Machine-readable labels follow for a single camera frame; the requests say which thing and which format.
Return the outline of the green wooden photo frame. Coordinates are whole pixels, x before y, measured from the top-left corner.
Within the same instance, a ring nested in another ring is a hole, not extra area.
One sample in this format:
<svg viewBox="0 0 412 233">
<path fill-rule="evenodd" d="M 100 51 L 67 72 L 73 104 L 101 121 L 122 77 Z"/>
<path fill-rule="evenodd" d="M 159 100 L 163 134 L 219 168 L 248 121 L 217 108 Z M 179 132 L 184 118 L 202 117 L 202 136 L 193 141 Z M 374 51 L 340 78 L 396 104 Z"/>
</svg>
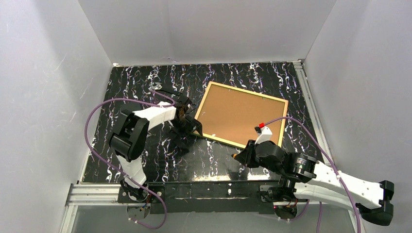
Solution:
<svg viewBox="0 0 412 233">
<path fill-rule="evenodd" d="M 237 148 L 245 148 L 248 140 L 255 140 L 256 126 L 268 126 L 270 140 L 282 144 L 287 100 L 261 93 L 209 82 L 198 106 L 195 119 L 201 122 L 202 136 Z"/>
</svg>

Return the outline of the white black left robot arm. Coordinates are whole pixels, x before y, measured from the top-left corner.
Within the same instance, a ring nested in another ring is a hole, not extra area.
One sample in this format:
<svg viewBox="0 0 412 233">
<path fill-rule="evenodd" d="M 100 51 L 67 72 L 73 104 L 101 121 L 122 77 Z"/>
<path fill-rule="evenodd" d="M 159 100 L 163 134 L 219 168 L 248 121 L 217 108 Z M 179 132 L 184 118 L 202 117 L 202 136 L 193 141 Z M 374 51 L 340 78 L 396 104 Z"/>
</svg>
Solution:
<svg viewBox="0 0 412 233">
<path fill-rule="evenodd" d="M 123 189 L 136 200 L 144 200 L 148 192 L 147 178 L 143 170 L 142 153 L 145 149 L 148 132 L 164 123 L 169 123 L 171 129 L 168 137 L 178 147 L 188 149 L 182 141 L 193 132 L 202 135 L 202 124 L 190 115 L 192 102 L 188 97 L 178 96 L 171 100 L 164 98 L 149 108 L 125 107 L 115 123 L 109 146 L 114 150 L 120 166 L 126 173 L 121 181 Z"/>
</svg>

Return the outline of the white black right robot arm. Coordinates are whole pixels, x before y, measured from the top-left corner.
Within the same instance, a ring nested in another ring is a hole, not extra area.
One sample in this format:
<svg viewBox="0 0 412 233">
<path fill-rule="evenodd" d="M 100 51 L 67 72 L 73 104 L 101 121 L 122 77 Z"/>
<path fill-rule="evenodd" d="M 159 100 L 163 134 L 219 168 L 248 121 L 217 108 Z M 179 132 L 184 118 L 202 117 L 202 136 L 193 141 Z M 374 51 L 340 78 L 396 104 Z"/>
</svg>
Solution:
<svg viewBox="0 0 412 233">
<path fill-rule="evenodd" d="M 263 167 L 280 175 L 279 186 L 263 190 L 268 202 L 312 200 L 356 209 L 373 224 L 389 226 L 394 215 L 391 204 L 394 183 L 364 181 L 325 165 L 315 157 L 287 152 L 272 141 L 249 140 L 245 149 L 232 157 L 248 168 Z"/>
</svg>

